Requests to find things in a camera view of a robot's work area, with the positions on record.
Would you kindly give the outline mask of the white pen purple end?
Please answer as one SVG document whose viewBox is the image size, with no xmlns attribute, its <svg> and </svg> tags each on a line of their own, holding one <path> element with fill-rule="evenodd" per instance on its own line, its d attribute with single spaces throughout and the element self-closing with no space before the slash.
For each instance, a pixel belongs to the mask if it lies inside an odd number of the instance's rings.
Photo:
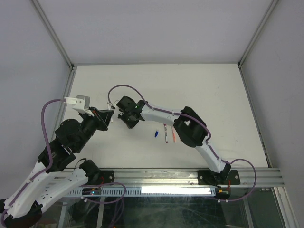
<svg viewBox="0 0 304 228">
<path fill-rule="evenodd" d="M 164 136 L 165 136 L 165 143 L 168 143 L 168 129 L 167 129 L 167 125 L 164 124 Z"/>
</svg>

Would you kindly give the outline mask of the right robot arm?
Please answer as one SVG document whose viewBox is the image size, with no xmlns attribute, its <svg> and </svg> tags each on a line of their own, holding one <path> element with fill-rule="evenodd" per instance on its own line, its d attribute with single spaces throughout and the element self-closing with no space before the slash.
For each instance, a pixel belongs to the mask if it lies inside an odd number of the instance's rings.
<svg viewBox="0 0 304 228">
<path fill-rule="evenodd" d="M 207 125 L 186 106 L 182 110 L 166 110 L 148 104 L 144 100 L 135 102 L 127 96 L 123 96 L 116 105 L 121 112 L 121 119 L 129 129 L 134 128 L 140 121 L 153 121 L 175 129 L 179 139 L 186 146 L 196 149 L 206 161 L 209 171 L 202 177 L 209 185 L 227 185 L 231 165 L 219 157 L 211 147 L 209 140 L 211 133 Z"/>
</svg>

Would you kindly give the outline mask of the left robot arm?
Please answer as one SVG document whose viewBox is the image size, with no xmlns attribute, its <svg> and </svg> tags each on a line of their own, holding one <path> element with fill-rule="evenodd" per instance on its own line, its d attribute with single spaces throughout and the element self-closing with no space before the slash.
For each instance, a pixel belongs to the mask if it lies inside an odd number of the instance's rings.
<svg viewBox="0 0 304 228">
<path fill-rule="evenodd" d="M 82 121 L 65 120 L 39 155 L 34 169 L 22 186 L 9 198 L 1 200 L 1 221 L 7 228 L 29 228 L 36 224 L 55 202 L 82 185 L 104 183 L 101 170 L 92 160 L 85 160 L 69 176 L 53 186 L 49 183 L 76 159 L 96 131 L 107 131 L 113 110 L 90 107 L 80 114 Z"/>
</svg>

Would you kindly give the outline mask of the orange highlighter pen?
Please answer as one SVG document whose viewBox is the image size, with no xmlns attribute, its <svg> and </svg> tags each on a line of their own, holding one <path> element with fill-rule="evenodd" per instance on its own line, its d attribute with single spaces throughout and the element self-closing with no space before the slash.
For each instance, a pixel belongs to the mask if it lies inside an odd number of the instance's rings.
<svg viewBox="0 0 304 228">
<path fill-rule="evenodd" d="M 171 127 L 171 132 L 172 132 L 172 140 L 173 140 L 173 143 L 176 143 L 176 134 L 175 134 L 174 127 Z"/>
</svg>

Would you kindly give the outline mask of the thin white pen yellow end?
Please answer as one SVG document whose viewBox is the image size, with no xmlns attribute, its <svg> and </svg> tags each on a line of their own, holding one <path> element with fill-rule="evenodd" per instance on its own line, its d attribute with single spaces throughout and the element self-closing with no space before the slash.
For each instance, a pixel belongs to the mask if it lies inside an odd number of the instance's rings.
<svg viewBox="0 0 304 228">
<path fill-rule="evenodd" d="M 108 110 L 110 112 L 110 122 L 112 123 L 113 122 L 114 110 L 113 110 L 113 108 L 112 108 L 112 106 L 111 106 L 111 104 L 109 102 L 107 103 L 107 106 L 108 106 Z"/>
</svg>

